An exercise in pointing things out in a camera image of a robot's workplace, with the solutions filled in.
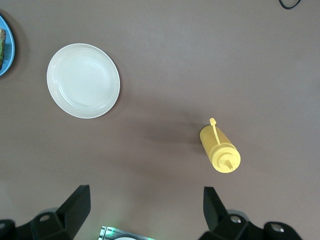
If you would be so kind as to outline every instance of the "green food item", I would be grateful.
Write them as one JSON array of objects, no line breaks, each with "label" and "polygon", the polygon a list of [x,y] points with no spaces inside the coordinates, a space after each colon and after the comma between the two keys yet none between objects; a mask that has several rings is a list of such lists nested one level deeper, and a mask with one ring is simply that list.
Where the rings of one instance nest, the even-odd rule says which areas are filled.
[{"label": "green food item", "polygon": [[6,41],[6,30],[0,28],[0,70],[5,56],[5,41]]}]

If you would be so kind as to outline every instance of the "yellow squeeze bottle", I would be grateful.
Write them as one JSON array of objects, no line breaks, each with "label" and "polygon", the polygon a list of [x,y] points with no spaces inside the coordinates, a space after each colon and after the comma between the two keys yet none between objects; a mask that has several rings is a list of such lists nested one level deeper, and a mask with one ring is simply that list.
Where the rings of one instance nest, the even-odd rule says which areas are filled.
[{"label": "yellow squeeze bottle", "polygon": [[221,173],[231,173],[240,165],[240,154],[216,123],[210,118],[210,125],[201,130],[200,139],[213,167]]}]

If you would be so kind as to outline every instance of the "tabletop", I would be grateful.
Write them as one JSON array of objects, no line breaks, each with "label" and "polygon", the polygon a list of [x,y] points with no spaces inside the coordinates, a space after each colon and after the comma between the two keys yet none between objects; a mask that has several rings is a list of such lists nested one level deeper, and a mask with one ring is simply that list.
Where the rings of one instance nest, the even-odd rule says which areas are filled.
[{"label": "tabletop", "polygon": [[[88,184],[76,240],[101,226],[197,240],[211,186],[260,228],[319,238],[320,1],[2,0],[0,15],[16,50],[0,77],[1,219],[22,225]],[[97,118],[64,112],[48,90],[51,58],[74,43],[119,72],[117,102]],[[201,144],[212,117],[241,155],[231,173]]]}]

